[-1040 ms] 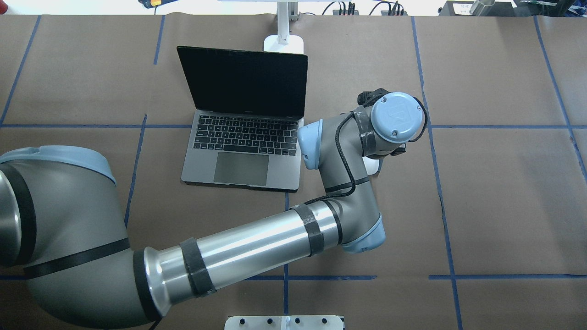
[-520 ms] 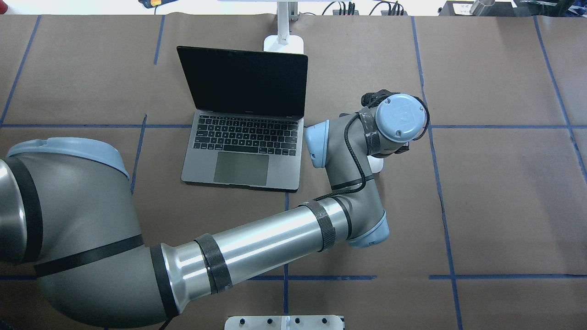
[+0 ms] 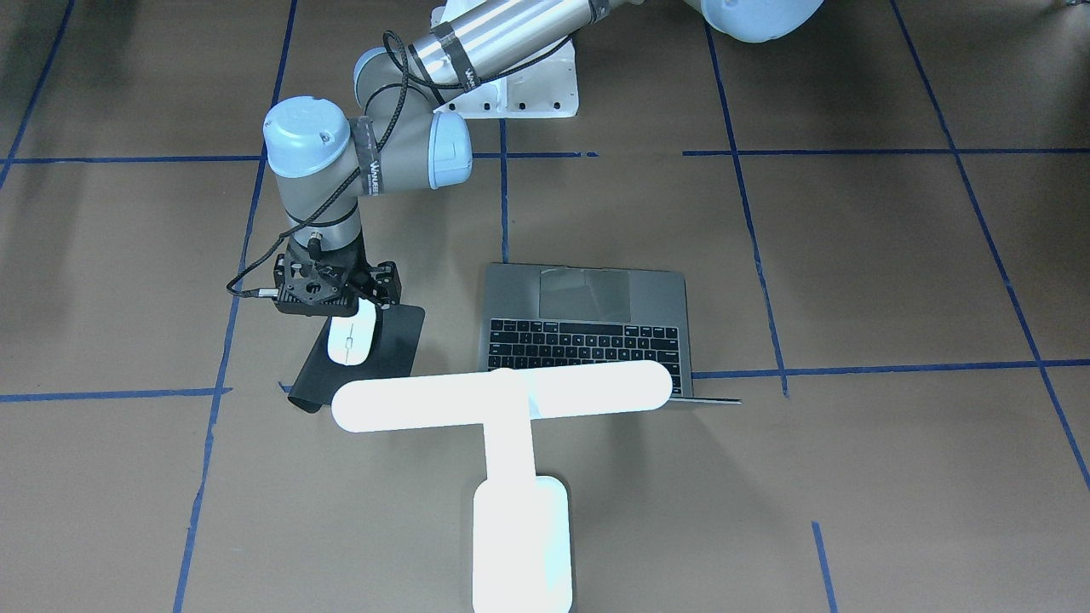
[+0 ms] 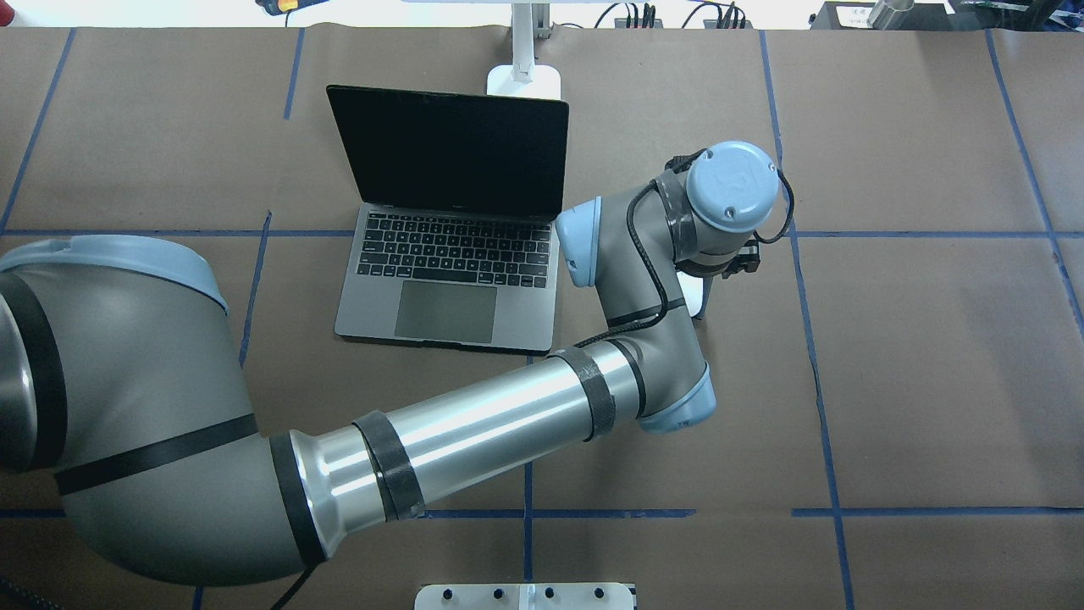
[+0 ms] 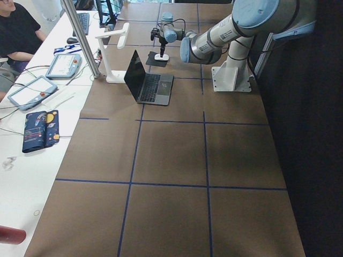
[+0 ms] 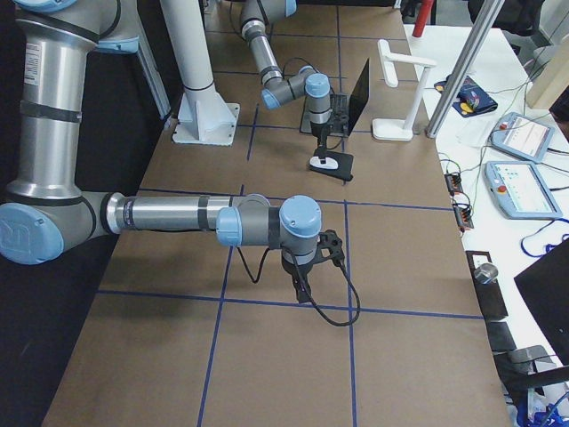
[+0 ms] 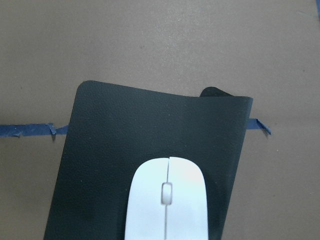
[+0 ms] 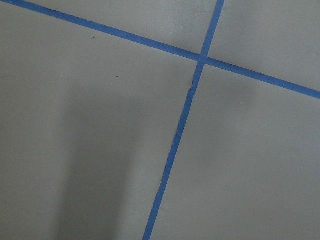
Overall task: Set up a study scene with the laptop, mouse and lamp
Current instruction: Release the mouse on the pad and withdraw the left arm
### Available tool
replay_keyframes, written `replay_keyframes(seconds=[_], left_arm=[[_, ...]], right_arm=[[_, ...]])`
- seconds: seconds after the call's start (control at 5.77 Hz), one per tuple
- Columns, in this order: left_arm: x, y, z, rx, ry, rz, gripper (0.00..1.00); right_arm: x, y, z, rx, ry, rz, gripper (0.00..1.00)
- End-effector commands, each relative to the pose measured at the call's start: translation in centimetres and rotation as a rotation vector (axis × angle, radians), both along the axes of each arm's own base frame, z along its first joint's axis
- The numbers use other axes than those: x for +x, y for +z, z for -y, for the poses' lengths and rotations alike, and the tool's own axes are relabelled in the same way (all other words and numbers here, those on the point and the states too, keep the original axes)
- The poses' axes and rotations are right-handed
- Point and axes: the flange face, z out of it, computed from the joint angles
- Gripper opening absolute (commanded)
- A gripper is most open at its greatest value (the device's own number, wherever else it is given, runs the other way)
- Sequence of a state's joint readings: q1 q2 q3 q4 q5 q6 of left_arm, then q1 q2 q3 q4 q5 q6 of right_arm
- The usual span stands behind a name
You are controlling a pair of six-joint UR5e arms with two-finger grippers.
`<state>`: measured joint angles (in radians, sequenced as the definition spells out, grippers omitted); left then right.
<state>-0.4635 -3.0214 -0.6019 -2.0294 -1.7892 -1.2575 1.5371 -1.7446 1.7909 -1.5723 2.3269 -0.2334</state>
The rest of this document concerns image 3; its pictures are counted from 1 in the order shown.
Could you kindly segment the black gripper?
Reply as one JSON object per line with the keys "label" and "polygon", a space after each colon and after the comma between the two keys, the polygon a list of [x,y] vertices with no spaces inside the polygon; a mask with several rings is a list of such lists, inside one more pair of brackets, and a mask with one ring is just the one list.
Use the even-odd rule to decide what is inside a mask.
{"label": "black gripper", "polygon": [[361,300],[387,309],[401,303],[401,280],[393,261],[371,265],[365,241],[324,251],[312,259],[290,240],[272,268],[275,306],[303,317],[354,317]]}

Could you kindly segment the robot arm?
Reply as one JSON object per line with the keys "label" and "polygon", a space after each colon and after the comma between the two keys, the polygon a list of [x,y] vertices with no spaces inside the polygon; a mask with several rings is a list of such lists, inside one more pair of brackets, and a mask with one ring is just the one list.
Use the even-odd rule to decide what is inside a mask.
{"label": "robot arm", "polygon": [[237,276],[230,295],[269,299],[304,317],[354,317],[367,302],[401,302],[396,265],[367,261],[359,199],[467,181],[471,137],[450,104],[538,65],[618,7],[483,1],[415,43],[386,31],[353,69],[358,117],[312,96],[272,105],[262,137],[289,228],[258,257],[276,259],[272,287],[243,289]]}

